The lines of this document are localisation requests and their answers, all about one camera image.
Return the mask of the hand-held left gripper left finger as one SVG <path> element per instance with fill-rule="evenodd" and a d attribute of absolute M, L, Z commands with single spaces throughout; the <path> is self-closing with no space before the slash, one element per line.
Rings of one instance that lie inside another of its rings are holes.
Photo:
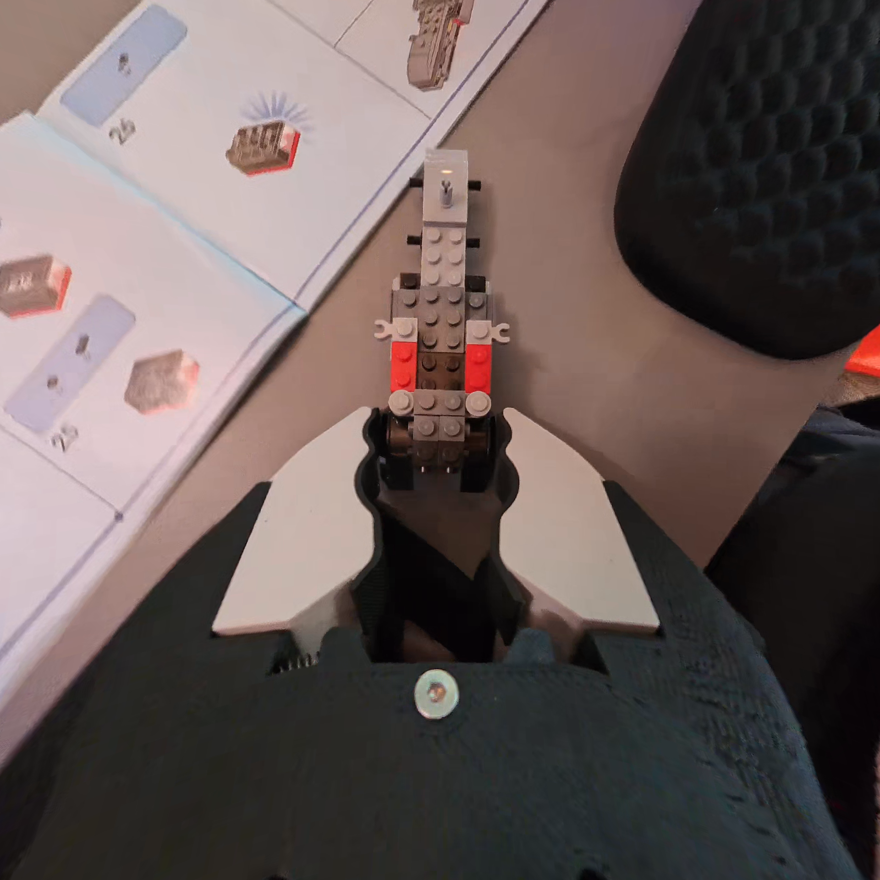
<path fill-rule="evenodd" d="M 370 427 L 382 427 L 382 413 L 359 407 L 271 478 L 214 635 L 289 633 L 300 654 L 317 659 L 327 631 L 358 625 L 351 587 L 379 545 L 362 482 L 374 451 Z"/>

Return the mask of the person's leg dark trousers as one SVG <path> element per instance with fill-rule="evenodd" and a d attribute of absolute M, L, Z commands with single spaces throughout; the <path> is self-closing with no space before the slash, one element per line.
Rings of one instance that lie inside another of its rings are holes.
<path fill-rule="evenodd" d="M 843 842 L 878 877 L 878 402 L 818 406 L 706 569 L 757 629 Z"/>

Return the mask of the black mesh cushion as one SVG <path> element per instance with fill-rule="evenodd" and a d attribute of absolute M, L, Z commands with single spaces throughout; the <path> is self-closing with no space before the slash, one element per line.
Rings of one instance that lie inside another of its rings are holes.
<path fill-rule="evenodd" d="M 700 3 L 622 170 L 614 230 L 659 301 L 762 355 L 879 320 L 879 3 Z"/>

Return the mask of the orange plastic object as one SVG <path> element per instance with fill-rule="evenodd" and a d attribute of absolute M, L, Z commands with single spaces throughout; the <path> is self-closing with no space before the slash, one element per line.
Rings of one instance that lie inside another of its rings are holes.
<path fill-rule="evenodd" d="M 847 361 L 847 372 L 879 379 L 880 327 L 868 333 Z"/>

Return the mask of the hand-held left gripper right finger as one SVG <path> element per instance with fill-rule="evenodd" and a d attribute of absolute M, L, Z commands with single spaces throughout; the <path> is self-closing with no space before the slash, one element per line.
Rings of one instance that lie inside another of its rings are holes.
<path fill-rule="evenodd" d="M 574 659 L 587 634 L 654 637 L 661 623 L 605 481 L 580 453 L 507 407 L 500 465 L 512 466 L 512 500 L 500 514 L 499 556 L 525 592 L 523 623 Z"/>

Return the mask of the step-page instruction booklet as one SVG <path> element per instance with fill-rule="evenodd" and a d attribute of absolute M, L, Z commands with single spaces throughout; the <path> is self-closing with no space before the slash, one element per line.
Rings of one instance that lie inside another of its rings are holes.
<path fill-rule="evenodd" d="M 141 2 L 2 125 L 2 701 L 544 5 Z"/>

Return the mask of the toy brick truck model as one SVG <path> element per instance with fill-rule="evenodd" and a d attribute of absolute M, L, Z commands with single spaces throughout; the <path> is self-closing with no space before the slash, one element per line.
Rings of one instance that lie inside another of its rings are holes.
<path fill-rule="evenodd" d="M 486 277 L 468 272 L 480 245 L 468 232 L 469 198 L 481 183 L 470 177 L 466 150 L 434 148 L 409 184 L 423 197 L 421 231 L 407 238 L 420 268 L 394 280 L 389 317 L 375 322 L 375 338 L 390 343 L 381 474 L 395 490 L 437 475 L 481 493 L 494 469 L 494 346 L 510 329 L 495 323 Z"/>

